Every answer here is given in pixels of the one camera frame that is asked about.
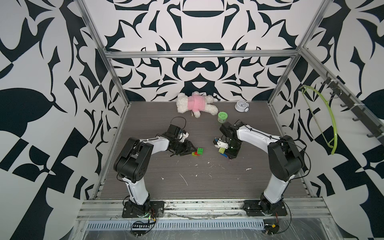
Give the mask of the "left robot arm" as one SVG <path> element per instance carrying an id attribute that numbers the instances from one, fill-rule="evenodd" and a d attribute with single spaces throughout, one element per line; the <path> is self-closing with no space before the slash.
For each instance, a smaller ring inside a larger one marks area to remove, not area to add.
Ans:
<path id="1" fill-rule="evenodd" d="M 129 200 L 124 207 L 139 216 L 150 211 L 150 194 L 144 176 L 152 155 L 169 151 L 171 156 L 185 156 L 197 150 L 189 140 L 180 141 L 165 136 L 143 140 L 129 138 L 114 163 L 117 179 L 124 182 L 129 191 Z"/>

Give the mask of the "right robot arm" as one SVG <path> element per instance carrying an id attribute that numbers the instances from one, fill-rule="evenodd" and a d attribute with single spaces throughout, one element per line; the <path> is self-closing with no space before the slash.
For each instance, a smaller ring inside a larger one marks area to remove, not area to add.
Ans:
<path id="1" fill-rule="evenodd" d="M 259 210 L 271 214 L 282 205 L 283 194 L 289 182 L 295 178 L 305 163 L 294 140 L 287 135 L 278 137 L 264 133 L 243 122 L 234 125 L 226 122 L 221 125 L 220 131 L 224 139 L 216 139 L 214 144 L 224 149 L 223 154 L 230 160 L 238 156 L 244 142 L 268 154 L 272 176 L 261 195 Z"/>

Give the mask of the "green lidded jar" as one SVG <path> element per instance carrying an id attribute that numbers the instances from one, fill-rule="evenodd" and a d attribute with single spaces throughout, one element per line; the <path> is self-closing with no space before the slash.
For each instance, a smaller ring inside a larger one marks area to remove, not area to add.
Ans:
<path id="1" fill-rule="evenodd" d="M 226 112 L 219 112 L 218 113 L 218 122 L 223 124 L 227 121 L 228 114 Z"/>

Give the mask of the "white alarm clock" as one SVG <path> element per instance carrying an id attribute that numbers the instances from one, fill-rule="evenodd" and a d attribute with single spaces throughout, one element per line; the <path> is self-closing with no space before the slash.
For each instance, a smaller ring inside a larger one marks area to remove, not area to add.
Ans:
<path id="1" fill-rule="evenodd" d="M 235 110 L 240 113 L 246 113 L 249 111 L 249 103 L 245 101 L 237 101 L 235 104 Z"/>

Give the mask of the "white teddy bear pink shirt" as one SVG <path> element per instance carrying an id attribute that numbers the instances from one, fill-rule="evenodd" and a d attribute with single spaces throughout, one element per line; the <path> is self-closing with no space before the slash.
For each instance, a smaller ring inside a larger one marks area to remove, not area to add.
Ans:
<path id="1" fill-rule="evenodd" d="M 185 93 L 179 93 L 176 100 L 177 111 L 180 114 L 188 111 L 192 112 L 195 118 L 201 116 L 201 112 L 209 113 L 213 116 L 219 113 L 218 108 L 213 105 L 214 98 L 211 95 L 200 95 L 199 92 L 193 92 L 191 96 Z"/>

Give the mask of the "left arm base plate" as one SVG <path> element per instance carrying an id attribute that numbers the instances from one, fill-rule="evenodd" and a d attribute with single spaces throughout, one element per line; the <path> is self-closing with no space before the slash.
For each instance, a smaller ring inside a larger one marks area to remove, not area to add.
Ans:
<path id="1" fill-rule="evenodd" d="M 143 205 L 135 204 L 132 201 L 124 203 L 122 218 L 144 218 L 149 215 L 157 217 L 164 213 L 165 202 L 146 201 Z"/>

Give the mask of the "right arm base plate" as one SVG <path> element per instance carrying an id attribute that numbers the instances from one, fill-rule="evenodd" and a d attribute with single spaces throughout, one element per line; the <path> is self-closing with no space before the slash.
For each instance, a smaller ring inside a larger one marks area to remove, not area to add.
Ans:
<path id="1" fill-rule="evenodd" d="M 282 200 L 270 203 L 267 199 L 245 200 L 243 210 L 250 217 L 287 216 L 287 208 Z"/>

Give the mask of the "aluminium frame rail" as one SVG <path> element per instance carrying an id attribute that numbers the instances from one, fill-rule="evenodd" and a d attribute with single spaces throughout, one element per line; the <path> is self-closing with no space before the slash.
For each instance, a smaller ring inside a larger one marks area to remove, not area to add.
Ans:
<path id="1" fill-rule="evenodd" d="M 293 57 L 297 50 L 228 50 L 228 51 L 149 51 L 149 52 L 110 52 L 105 51 L 108 59 L 128 58 L 226 58 L 226 57 Z"/>

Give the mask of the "black wall hook rail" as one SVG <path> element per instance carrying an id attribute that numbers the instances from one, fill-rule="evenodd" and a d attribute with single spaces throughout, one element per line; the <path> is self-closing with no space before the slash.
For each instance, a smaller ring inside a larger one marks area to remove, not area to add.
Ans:
<path id="1" fill-rule="evenodd" d="M 370 131 L 367 134 L 368 138 L 376 138 L 382 145 L 384 144 L 384 123 L 341 80 L 326 72 L 326 79 L 322 85 L 331 89 L 331 100 L 339 99 L 342 102 L 341 107 L 355 115 L 353 121 L 361 122 Z"/>

